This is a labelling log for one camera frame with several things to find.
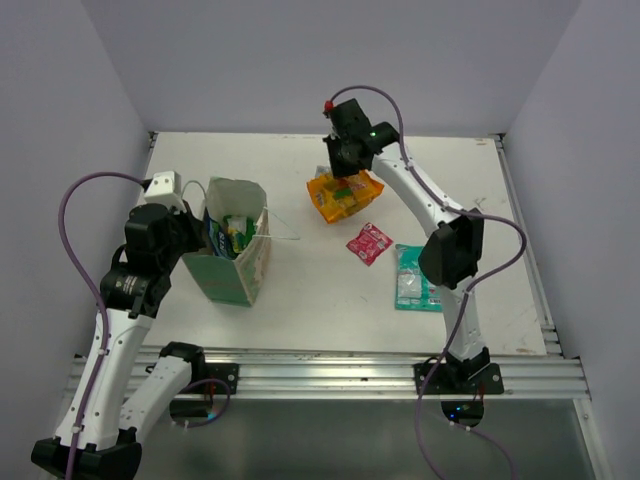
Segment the dark blue chips packet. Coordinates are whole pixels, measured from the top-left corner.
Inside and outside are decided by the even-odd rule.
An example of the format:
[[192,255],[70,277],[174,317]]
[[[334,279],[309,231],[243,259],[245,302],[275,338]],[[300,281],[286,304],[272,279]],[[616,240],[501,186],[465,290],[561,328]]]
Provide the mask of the dark blue chips packet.
[[235,260],[238,254],[233,250],[231,240],[226,230],[218,221],[210,216],[207,209],[204,210],[203,223],[213,254],[217,257]]

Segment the green paper bag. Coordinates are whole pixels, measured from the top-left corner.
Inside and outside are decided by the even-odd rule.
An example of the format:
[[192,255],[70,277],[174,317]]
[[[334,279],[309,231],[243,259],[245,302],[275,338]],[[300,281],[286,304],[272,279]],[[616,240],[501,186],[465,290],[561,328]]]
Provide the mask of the green paper bag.
[[250,217],[255,234],[235,260],[217,257],[207,246],[182,257],[194,281],[212,302],[251,307],[264,282],[273,240],[298,241],[300,235],[281,219],[267,202],[265,190],[249,180],[212,177],[204,190],[204,210],[226,230],[227,215]]

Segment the green snack packet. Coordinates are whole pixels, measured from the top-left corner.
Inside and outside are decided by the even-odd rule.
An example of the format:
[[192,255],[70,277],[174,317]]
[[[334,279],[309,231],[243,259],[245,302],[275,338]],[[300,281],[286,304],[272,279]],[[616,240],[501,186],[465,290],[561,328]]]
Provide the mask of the green snack packet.
[[227,215],[223,221],[232,250],[241,254],[255,234],[255,222],[250,217],[238,215]]

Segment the orange yellow snack packet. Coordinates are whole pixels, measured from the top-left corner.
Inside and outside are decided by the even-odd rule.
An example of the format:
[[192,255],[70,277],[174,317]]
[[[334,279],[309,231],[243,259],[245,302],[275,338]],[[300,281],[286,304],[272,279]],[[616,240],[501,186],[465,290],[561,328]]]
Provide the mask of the orange yellow snack packet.
[[384,185],[365,170],[337,178],[331,172],[306,183],[312,204],[327,224],[349,218],[378,198]]

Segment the teal candy packet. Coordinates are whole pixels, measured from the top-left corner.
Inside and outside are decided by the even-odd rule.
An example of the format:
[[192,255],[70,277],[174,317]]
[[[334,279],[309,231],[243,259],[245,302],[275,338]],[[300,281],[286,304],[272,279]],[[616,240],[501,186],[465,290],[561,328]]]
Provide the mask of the teal candy packet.
[[419,267],[422,248],[396,244],[395,308],[406,311],[442,311],[437,288],[424,276]]

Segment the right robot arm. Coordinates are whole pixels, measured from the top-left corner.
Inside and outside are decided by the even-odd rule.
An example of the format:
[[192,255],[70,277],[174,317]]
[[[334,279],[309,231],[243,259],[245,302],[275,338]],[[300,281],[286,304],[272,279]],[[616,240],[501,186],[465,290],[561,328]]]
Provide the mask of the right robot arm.
[[484,220],[476,209],[464,212],[409,155],[400,133],[389,123],[374,125],[355,99],[327,101],[324,115],[331,133],[324,138],[332,173],[345,177],[362,170],[374,173],[409,208],[427,242],[418,265],[437,288],[446,327],[444,365],[437,374],[451,389],[468,392],[490,364],[482,337],[476,300],[469,290],[478,272]]

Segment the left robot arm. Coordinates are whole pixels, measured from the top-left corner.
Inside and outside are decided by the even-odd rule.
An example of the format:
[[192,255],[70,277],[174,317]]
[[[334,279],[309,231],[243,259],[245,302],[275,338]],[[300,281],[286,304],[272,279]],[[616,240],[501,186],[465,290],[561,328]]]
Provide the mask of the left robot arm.
[[201,347],[172,341],[132,396],[127,385],[140,347],[185,253],[204,246],[203,224],[189,206],[134,208],[126,242],[99,288],[94,340],[71,405],[53,437],[35,443],[32,462],[58,479],[132,479],[143,443],[182,390],[208,379]]

